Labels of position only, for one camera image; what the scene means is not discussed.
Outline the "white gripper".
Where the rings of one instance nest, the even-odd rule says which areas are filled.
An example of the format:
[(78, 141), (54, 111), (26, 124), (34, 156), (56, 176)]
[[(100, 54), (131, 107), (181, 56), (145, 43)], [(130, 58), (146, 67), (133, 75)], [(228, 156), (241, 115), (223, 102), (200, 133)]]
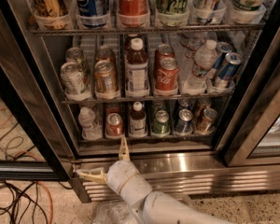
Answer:
[(138, 205), (152, 191), (152, 187), (129, 159), (130, 152), (127, 140), (122, 137), (119, 146), (119, 161), (109, 167), (107, 176), (103, 167), (90, 170), (77, 169), (76, 173), (80, 178), (94, 183), (107, 183), (126, 204), (129, 206)]

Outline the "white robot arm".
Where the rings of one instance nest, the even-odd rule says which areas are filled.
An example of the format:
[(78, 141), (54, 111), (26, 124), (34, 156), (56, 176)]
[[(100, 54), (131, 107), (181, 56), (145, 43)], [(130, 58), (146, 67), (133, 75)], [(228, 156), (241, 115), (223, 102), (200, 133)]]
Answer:
[(125, 137), (121, 138), (119, 159), (109, 167), (108, 172), (101, 167), (77, 169), (76, 173), (85, 180), (107, 184), (127, 204), (138, 224), (232, 224), (155, 191), (130, 160)]

